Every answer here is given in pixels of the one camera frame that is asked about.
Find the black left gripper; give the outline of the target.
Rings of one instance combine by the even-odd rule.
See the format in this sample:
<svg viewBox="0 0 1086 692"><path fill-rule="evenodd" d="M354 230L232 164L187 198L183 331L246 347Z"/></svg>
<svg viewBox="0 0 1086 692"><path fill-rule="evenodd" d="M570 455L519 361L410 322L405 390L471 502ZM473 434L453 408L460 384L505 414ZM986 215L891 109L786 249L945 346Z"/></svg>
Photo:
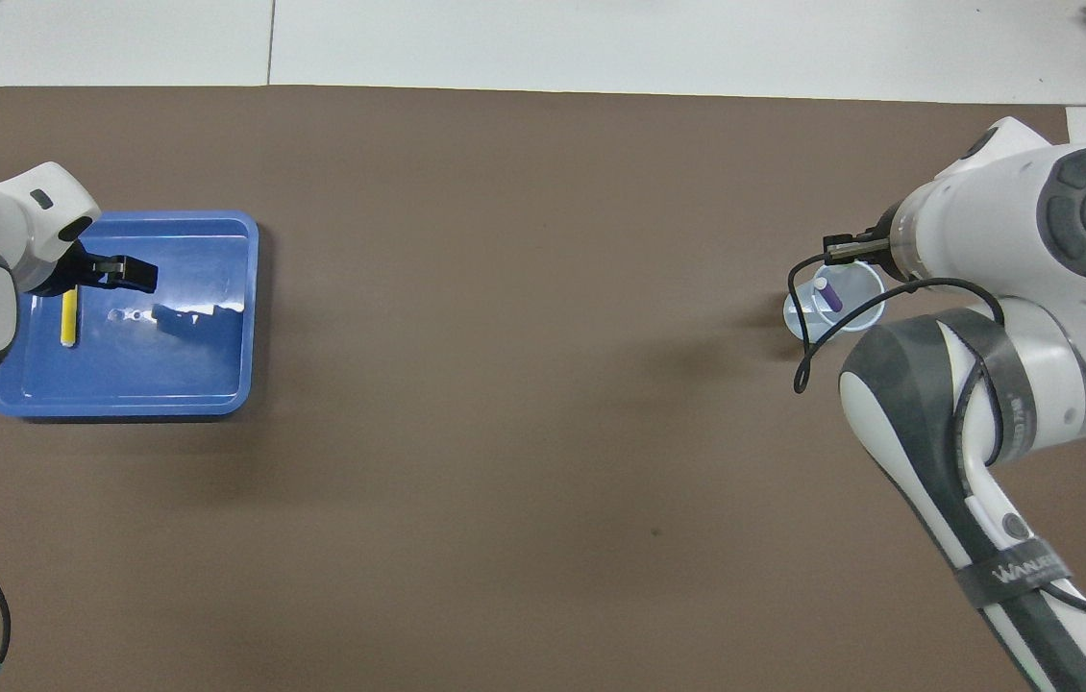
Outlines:
<svg viewBox="0 0 1086 692"><path fill-rule="evenodd" d="M81 241L74 241L56 259L54 266L41 282L28 290L31 295L61 295L78 287L101 289L129 289L153 294L160 284L156 264L134 256L98 256L86 252Z"/></svg>

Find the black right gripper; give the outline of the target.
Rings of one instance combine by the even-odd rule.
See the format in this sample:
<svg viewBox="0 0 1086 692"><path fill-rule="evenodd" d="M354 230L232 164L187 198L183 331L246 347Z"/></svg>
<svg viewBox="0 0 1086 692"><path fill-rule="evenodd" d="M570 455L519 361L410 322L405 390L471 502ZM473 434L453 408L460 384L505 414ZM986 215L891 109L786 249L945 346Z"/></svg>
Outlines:
<svg viewBox="0 0 1086 692"><path fill-rule="evenodd" d="M884 270L891 279L908 280L909 273L900 267L894 255L894 225L898 218L901 203L886 209L874 225L874 232L829 234L823 237L823 263L847 264L864 256L874 255L874 263ZM884 249L880 250L880 241Z"/></svg>

